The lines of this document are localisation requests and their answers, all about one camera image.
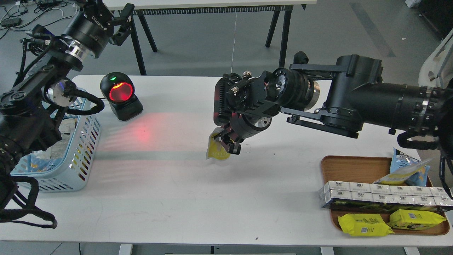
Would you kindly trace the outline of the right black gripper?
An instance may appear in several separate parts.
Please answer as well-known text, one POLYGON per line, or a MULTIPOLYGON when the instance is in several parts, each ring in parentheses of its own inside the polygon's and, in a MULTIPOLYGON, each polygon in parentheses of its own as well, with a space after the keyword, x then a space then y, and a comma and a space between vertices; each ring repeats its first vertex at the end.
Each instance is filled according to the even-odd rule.
POLYGON ((241 143, 270 127, 272 118, 249 115, 233 115, 230 128, 219 127, 214 130, 213 140, 229 154, 239 155, 241 143))

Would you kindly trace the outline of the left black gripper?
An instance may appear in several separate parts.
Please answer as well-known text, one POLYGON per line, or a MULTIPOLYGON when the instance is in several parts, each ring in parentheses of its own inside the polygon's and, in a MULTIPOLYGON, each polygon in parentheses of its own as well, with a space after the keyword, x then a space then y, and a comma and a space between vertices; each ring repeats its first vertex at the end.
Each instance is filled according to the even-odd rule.
POLYGON ((121 46, 131 34, 131 14, 135 6, 127 3, 120 16, 114 17, 102 0, 84 0, 84 11, 75 16, 63 32, 63 37, 75 40, 88 48, 94 58, 99 58, 110 42, 121 46), (120 26, 113 34, 113 27, 120 26))

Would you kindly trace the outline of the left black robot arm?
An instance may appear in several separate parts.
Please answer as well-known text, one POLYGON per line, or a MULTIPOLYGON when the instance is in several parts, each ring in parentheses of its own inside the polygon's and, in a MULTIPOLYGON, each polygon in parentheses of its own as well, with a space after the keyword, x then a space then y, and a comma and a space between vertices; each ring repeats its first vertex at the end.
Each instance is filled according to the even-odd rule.
POLYGON ((21 66, 13 87, 1 95, 1 222, 24 224, 32 214, 56 228, 53 214, 35 205, 38 181, 30 176, 12 176, 21 158, 45 151, 62 139, 59 126, 66 113, 92 115, 104 109, 98 97, 77 89, 67 78, 81 71, 86 56, 99 58, 108 43, 120 46, 131 34, 132 3, 118 17, 101 0, 78 0, 80 12, 60 36, 37 25, 23 39, 23 57, 28 45, 41 52, 27 67, 21 66))

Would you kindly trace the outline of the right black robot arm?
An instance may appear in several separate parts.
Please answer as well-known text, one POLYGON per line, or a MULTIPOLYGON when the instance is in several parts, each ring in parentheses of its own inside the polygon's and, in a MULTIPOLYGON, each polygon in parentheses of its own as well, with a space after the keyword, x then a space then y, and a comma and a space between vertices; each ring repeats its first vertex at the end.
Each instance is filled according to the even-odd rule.
POLYGON ((241 142, 264 131, 278 113, 311 129, 357 138, 364 123, 402 130, 400 147, 438 149, 440 181, 448 196, 445 167, 452 169, 452 76, 436 86, 384 83, 382 62, 356 54, 335 65, 309 64, 298 52, 289 68, 264 71, 254 78, 224 74, 214 92, 214 135, 227 153, 239 154, 241 142))

